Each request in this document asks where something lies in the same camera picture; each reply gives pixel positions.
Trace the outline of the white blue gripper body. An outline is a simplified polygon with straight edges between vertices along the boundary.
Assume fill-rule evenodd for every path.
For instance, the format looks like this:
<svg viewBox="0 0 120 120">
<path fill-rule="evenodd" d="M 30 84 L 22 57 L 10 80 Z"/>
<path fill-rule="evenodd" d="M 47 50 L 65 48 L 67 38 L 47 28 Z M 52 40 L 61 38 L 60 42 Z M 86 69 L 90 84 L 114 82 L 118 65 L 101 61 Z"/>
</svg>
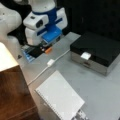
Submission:
<svg viewBox="0 0 120 120">
<path fill-rule="evenodd" d="M 32 46 L 48 46 L 62 34 L 67 27 L 67 16 L 64 8 L 47 12 L 30 12 L 23 20 L 27 43 Z"/>
</svg>

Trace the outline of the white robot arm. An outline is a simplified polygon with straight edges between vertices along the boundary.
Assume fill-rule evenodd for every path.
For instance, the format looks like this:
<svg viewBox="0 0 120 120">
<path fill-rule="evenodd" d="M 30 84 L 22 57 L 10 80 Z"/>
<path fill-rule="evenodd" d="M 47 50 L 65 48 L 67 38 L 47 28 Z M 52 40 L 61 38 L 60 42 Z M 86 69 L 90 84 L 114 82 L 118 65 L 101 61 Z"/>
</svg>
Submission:
<svg viewBox="0 0 120 120">
<path fill-rule="evenodd" d="M 57 8 L 54 0 L 28 0 L 28 4 L 32 11 L 23 20 L 27 42 L 48 46 L 67 27 L 65 8 Z"/>
</svg>

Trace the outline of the white second robot base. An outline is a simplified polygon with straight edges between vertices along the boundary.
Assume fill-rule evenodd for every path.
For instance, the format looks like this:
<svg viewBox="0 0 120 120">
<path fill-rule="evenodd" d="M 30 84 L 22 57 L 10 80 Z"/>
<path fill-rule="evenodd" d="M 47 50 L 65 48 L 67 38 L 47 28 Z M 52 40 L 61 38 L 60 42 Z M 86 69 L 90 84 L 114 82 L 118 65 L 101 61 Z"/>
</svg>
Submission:
<svg viewBox="0 0 120 120">
<path fill-rule="evenodd" d="M 10 32 L 16 30 L 22 23 L 20 14 L 0 2 L 0 42 L 2 42 L 13 57 L 18 60 L 22 56 L 20 44 Z"/>
</svg>

